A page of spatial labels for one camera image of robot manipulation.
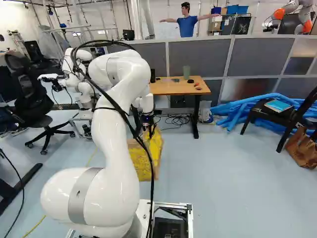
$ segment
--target outstretched arm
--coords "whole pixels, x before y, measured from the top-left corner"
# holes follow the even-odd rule
[[[160,22],[174,22],[174,23],[176,23],[177,20],[176,20],[176,19],[173,19],[173,18],[167,18],[167,19],[161,20]]]
[[[212,18],[215,16],[220,16],[220,14],[206,14],[206,15],[198,16],[197,19],[200,21],[200,20]]]

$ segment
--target blue t-shirt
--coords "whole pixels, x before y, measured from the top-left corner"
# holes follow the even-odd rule
[[[197,16],[188,16],[177,19],[180,37],[192,37],[194,34],[194,26],[197,21]]]

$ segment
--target metal ladder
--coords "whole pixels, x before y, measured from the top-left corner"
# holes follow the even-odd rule
[[[24,46],[24,40],[21,36],[21,34],[19,33],[18,30],[15,31],[10,31],[8,30],[8,34],[9,36],[11,36],[11,38],[13,39],[15,45],[17,46],[18,50],[25,54],[28,58],[30,58],[28,51],[26,50],[25,46]]]

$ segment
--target green cup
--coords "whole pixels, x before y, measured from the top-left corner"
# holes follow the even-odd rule
[[[190,76],[190,66],[188,65],[183,66],[183,74],[184,74],[184,79],[188,80]]]

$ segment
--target yellow cable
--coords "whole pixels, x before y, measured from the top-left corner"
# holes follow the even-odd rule
[[[38,227],[38,225],[39,225],[40,223],[42,223],[42,221],[44,220],[45,217],[46,217],[46,215],[44,215],[44,216],[42,217],[42,219],[41,219],[29,232],[27,232],[22,238],[26,238],[32,231],[34,231],[35,228]]]
[[[92,160],[93,157],[96,155],[97,151],[98,151],[98,149],[97,149],[97,147],[96,147],[95,150],[94,150],[94,152],[93,152],[92,155],[90,156],[90,158],[89,158],[87,164],[85,165],[86,167],[89,166],[91,160]],[[42,223],[42,221],[45,219],[45,217],[46,217],[46,215],[44,215],[44,216],[42,217],[42,219],[41,219],[30,231],[28,231],[22,238],[26,238],[30,233],[32,233],[32,231],[34,231],[35,228],[38,227],[38,226]]]
[[[93,159],[93,157],[96,155],[97,151],[98,151],[98,148],[96,147],[96,148],[95,148],[95,150],[94,150],[94,152],[93,152],[93,153],[92,153],[92,155],[90,156],[90,158],[89,158],[89,160],[88,160],[87,164],[85,165],[86,167],[88,167],[88,166],[89,166],[89,164],[90,164],[91,160],[92,160],[92,159]]]

